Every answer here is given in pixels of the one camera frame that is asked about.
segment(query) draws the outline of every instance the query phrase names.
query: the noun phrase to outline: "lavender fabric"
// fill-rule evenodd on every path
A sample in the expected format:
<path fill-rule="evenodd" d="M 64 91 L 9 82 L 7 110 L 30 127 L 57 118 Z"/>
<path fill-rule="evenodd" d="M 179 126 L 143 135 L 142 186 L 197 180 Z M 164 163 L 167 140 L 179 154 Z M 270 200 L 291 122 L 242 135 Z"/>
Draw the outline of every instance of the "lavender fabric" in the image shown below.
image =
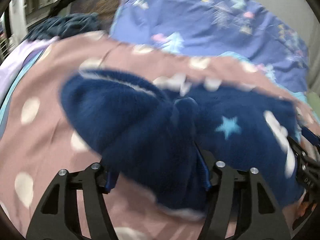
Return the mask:
<path fill-rule="evenodd" d="M 111 37 L 189 56 L 237 53 L 274 83 L 307 90 L 308 49 L 254 0 L 123 0 Z"/>
<path fill-rule="evenodd" d="M 26 40 L 9 54 L 5 61 L 0 65 L 0 105 L 29 54 L 38 49 L 45 49 L 57 40 L 58 37 L 54 37 L 51 40 L 33 42 Z"/>

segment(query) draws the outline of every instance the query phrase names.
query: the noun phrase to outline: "metal screw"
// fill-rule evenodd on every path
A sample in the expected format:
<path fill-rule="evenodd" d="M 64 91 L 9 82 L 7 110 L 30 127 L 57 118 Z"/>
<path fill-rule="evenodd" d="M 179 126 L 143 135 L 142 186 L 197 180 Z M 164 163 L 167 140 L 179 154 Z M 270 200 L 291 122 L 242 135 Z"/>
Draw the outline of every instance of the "metal screw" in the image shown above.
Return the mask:
<path fill-rule="evenodd" d="M 93 169 L 93 170 L 98 170 L 98 169 L 100 169 L 100 164 L 99 164 L 99 163 L 94 163 L 94 164 L 92 164 L 92 165 L 91 165 L 91 169 Z"/>
<path fill-rule="evenodd" d="M 226 164 L 223 161 L 217 161 L 216 162 L 217 167 L 219 168 L 223 168 L 224 166 L 226 166 Z"/>
<path fill-rule="evenodd" d="M 252 174 L 258 174 L 258 173 L 259 173 L 259 170 L 258 170 L 257 168 L 251 168 L 251 169 L 250 169 L 250 172 L 251 172 Z"/>
<path fill-rule="evenodd" d="M 60 170 L 59 171 L 59 173 L 58 173 L 60 176 L 64 176 L 64 175 L 66 175 L 67 174 L 67 170 L 65 170 L 65 169 L 62 169 L 62 170 Z"/>

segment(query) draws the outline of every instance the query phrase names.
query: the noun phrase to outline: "polka dot fabric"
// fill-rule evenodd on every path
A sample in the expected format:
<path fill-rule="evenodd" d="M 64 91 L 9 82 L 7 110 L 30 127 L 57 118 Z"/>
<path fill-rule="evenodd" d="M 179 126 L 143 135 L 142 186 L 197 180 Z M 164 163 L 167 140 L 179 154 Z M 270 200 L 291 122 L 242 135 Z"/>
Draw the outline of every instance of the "polka dot fabric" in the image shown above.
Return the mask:
<path fill-rule="evenodd" d="M 230 57 L 175 56 L 149 46 L 119 43 L 102 32 L 64 39 L 52 44 L 16 87 L 0 140 L 0 204 L 23 235 L 42 194 L 60 169 L 80 171 L 100 160 L 68 124 L 59 103 L 65 80 L 86 68 L 131 72 L 183 93 L 188 86 L 182 88 L 181 80 L 205 80 L 210 90 L 216 90 L 221 82 L 231 82 L 294 101 L 301 118 L 320 134 L 308 106 L 274 86 L 254 66 L 243 66 Z M 112 223 L 123 239 L 197 239 L 201 222 L 165 215 L 150 196 L 148 190 L 123 177 L 104 196 Z M 89 237 L 81 194 L 78 203 L 82 232 Z"/>

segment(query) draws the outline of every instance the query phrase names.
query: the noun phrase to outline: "light blue star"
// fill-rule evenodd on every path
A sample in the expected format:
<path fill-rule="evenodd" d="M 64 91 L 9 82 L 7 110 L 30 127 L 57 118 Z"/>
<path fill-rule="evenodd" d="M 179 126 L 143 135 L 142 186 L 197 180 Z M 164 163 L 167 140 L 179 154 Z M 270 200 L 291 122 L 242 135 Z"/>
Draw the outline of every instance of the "light blue star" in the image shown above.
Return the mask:
<path fill-rule="evenodd" d="M 223 123 L 215 129 L 216 132 L 224 132 L 224 138 L 225 140 L 228 139 L 229 135 L 232 133 L 241 133 L 241 127 L 237 125 L 238 117 L 234 118 L 226 118 L 222 117 Z"/>

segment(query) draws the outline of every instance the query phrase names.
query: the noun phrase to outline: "blue garment with star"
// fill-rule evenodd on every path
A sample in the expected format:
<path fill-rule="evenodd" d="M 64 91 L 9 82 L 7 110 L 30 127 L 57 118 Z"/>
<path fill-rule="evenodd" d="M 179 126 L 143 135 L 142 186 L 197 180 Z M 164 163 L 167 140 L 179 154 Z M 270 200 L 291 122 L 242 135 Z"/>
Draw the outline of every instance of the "blue garment with star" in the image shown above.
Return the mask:
<path fill-rule="evenodd" d="M 206 211 L 208 170 L 194 141 L 235 169 L 259 169 L 281 207 L 303 188 L 285 175 L 284 152 L 266 122 L 272 113 L 295 135 L 291 102 L 220 85 L 194 83 L 185 96 L 110 70 L 79 72 L 62 87 L 69 122 L 113 172 L 150 188 L 170 209 Z"/>

